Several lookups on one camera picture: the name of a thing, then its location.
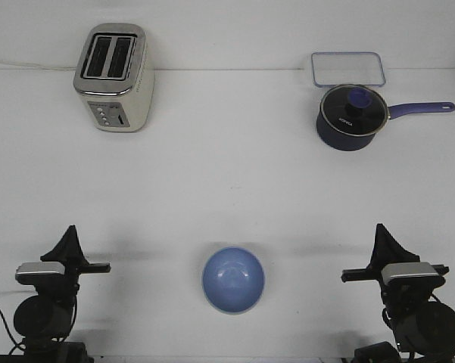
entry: white surface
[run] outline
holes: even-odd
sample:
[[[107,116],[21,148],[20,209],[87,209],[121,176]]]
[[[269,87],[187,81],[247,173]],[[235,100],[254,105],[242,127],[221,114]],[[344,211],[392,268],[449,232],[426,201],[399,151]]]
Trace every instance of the white surface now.
[[[341,363],[339,358],[264,358],[264,357],[132,357],[95,356],[97,363]]]
[[[455,102],[455,70],[387,73],[388,104]],[[15,268],[76,224],[91,262],[71,336],[94,355],[316,357],[393,341],[369,262],[377,222],[450,266],[455,309],[455,112],[390,121],[356,152],[323,144],[323,90],[303,71],[159,71],[147,126],[101,132],[73,72],[0,70],[0,306],[31,289]],[[231,316],[204,298],[208,256],[239,245],[266,272]],[[10,348],[0,322],[0,353]]]
[[[157,69],[303,68],[376,51],[386,68],[454,68],[455,0],[0,1],[0,59],[75,67],[89,31],[136,23]]]

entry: toaster slot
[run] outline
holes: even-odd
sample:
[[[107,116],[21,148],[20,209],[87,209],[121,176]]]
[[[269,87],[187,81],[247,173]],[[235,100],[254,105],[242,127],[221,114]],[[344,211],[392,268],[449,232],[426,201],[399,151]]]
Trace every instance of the toaster slot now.
[[[134,35],[96,34],[91,55],[86,61],[83,78],[125,80],[128,76],[134,45]]]
[[[111,38],[105,36],[99,36],[95,38],[94,51],[89,59],[89,64],[86,70],[88,77],[100,77],[103,72],[104,62],[108,55],[109,45],[111,44]]]
[[[111,65],[108,71],[108,77],[111,78],[122,78],[126,75],[128,67],[126,62],[128,61],[129,47],[131,46],[131,38],[118,38],[116,40],[116,46],[114,48],[113,58],[111,59]]]

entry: black cable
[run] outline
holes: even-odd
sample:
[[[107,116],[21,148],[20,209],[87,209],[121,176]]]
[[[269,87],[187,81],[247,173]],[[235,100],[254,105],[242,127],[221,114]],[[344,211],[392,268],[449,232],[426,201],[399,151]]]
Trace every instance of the black cable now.
[[[385,325],[388,326],[388,328],[390,330],[392,330],[392,326],[391,326],[391,320],[388,318],[388,315],[387,315],[387,309],[384,308],[382,310],[382,320],[384,321]]]
[[[5,316],[3,315],[3,312],[0,310],[0,317],[2,318],[2,321],[3,321],[3,324],[5,326],[5,330],[7,331],[7,334],[8,334],[8,337],[10,338],[10,340],[12,341],[12,343],[14,344],[14,348],[18,348],[20,350],[23,350],[22,348],[19,347],[20,343],[17,343],[17,341],[15,340],[14,336],[12,335],[12,333],[10,332],[10,329],[8,328],[8,324],[7,324],[7,321],[5,320]]]
[[[432,296],[432,299],[436,300],[438,303],[440,303],[441,301],[436,297],[436,295],[434,295],[433,293],[431,294]]]
[[[407,363],[412,362],[415,357],[416,357],[416,352],[410,352],[409,353],[409,359],[407,359]]]
[[[73,327],[74,327],[74,324],[76,323],[76,318],[77,318],[77,296],[74,297],[74,315],[73,315],[73,320],[71,321],[70,323],[70,326],[69,326],[69,331],[67,332],[66,336],[64,338],[62,338],[62,340],[59,340],[59,343],[62,343],[64,342],[67,337],[69,336],[70,332],[72,331]]]
[[[15,349],[19,349],[22,351],[25,350],[20,347],[22,344],[23,344],[23,340],[20,343],[15,344],[14,347],[12,349],[10,349],[10,352],[8,352],[8,355],[12,355],[12,353],[15,352]]]

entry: power cord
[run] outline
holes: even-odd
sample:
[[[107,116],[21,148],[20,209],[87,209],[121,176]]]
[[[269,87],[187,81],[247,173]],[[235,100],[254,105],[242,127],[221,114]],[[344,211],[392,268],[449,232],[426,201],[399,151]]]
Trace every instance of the power cord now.
[[[12,60],[2,60],[0,59],[0,64],[4,66],[13,66],[13,67],[25,67],[34,70],[75,70],[75,67],[67,66],[52,66],[47,64],[38,64],[38,63],[25,63],[25,62],[14,62]]]
[[[387,325],[388,328],[389,328],[390,330],[392,330],[391,321],[390,321],[390,319],[388,318],[388,313],[387,313],[387,309],[386,309],[386,308],[384,308],[384,309],[382,310],[382,319],[383,319],[385,325]]]
[[[12,343],[14,344],[14,349],[20,349],[20,350],[24,350],[23,348],[20,347],[20,343],[17,343],[17,341],[15,340],[14,336],[12,335],[12,333],[10,332],[10,329],[8,327],[8,324],[7,324],[7,320],[5,320],[5,316],[3,315],[3,312],[0,310],[0,317],[2,318],[2,321],[3,321],[3,325],[5,326],[5,330],[7,331],[7,334],[8,334],[8,337],[10,338],[10,340],[12,341]]]
[[[441,301],[438,299],[438,297],[436,295],[434,295],[433,293],[431,294],[431,297],[432,299],[434,299],[435,301],[437,301],[438,303],[440,303]]]
[[[67,331],[67,334],[62,340],[59,340],[59,343],[64,342],[67,337],[69,336],[70,332],[72,331],[74,324],[76,323],[76,318],[77,318],[77,296],[74,297],[74,315],[73,315],[73,320],[70,323],[69,330]]]
[[[416,352],[410,352],[409,353],[409,359],[407,359],[407,363],[410,363],[414,361],[414,358],[416,357]]]

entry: white wall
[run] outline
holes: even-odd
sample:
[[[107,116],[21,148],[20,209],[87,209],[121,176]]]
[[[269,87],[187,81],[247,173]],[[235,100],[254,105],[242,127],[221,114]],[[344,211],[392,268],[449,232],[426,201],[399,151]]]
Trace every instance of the white wall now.
[[[76,66],[90,29],[130,22],[158,69],[293,69],[314,51],[455,67],[455,0],[0,1],[0,59]]]

